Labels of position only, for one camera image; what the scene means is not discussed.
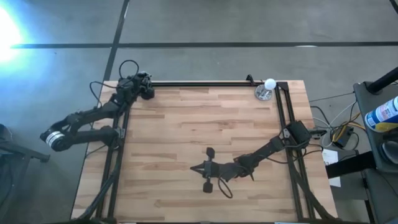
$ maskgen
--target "wood grain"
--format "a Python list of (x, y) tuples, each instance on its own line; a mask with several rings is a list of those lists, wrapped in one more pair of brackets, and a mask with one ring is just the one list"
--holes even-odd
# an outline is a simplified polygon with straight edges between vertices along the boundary
[[(289, 81), (289, 87), (296, 119), (313, 128), (304, 82)], [(101, 101), (108, 101), (112, 92), (104, 86)], [(189, 169), (206, 159), (207, 147), (215, 149), (216, 162), (231, 162), (278, 134), (275, 97), (258, 101), (253, 87), (164, 87), (156, 88), (154, 99), (139, 98), (130, 114), (115, 208), (120, 222), (296, 221), (287, 165), (264, 160), (254, 173), (256, 181), (231, 180), (233, 199), (220, 192), (216, 179), (213, 193), (203, 193), (204, 179)], [(95, 127), (111, 122), (98, 121)], [(100, 145), (91, 143), (89, 151)], [(105, 157), (103, 149), (86, 159), (72, 217), (79, 216), (97, 194)], [(271, 158), (285, 161), (285, 152)], [(305, 165), (311, 190), (336, 216), (321, 153), (306, 156)]]

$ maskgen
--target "gray floor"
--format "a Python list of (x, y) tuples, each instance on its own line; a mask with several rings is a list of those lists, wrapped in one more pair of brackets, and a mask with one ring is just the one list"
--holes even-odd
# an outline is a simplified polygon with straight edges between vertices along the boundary
[[(111, 43), (123, 1), (0, 1), (23, 43)], [(134, 0), (121, 42), (398, 41), (398, 15), (388, 0)], [(95, 104), (88, 84), (103, 79), (110, 49), (16, 50), (0, 63), (0, 123), (23, 146), (51, 154), (32, 161), (10, 223), (46, 223), (70, 216), (86, 146), (53, 152), (39, 134), (53, 122)], [(154, 80), (305, 80), (310, 100), (352, 91), (397, 66), (398, 47), (262, 49), (119, 49), (111, 74), (137, 60)], [(124, 75), (133, 71), (126, 67)], [(334, 118), (354, 96), (314, 105)], [(336, 120), (342, 122), (348, 117)], [(361, 136), (360, 151), (369, 150)], [(363, 204), (336, 198), (339, 217), (366, 220)]]

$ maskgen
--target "white ball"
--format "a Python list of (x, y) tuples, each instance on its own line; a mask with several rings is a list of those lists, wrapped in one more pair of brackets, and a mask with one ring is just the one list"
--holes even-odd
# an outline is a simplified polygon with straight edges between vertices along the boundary
[(266, 88), (266, 90), (273, 90), (275, 86), (276, 86), (276, 81), (273, 78), (268, 78), (264, 82), (264, 87)]

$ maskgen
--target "bright light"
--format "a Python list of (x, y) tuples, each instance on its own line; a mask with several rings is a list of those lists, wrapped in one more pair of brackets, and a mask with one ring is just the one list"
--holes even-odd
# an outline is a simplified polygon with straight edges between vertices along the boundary
[(8, 61), (16, 56), (17, 50), (11, 49), (14, 44), (22, 41), (18, 27), (6, 10), (0, 7), (0, 62)]

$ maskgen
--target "spray can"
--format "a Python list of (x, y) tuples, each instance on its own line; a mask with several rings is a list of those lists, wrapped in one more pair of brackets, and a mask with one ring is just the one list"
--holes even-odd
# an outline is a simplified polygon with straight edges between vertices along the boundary
[(365, 123), (379, 133), (398, 127), (398, 96), (367, 113)]

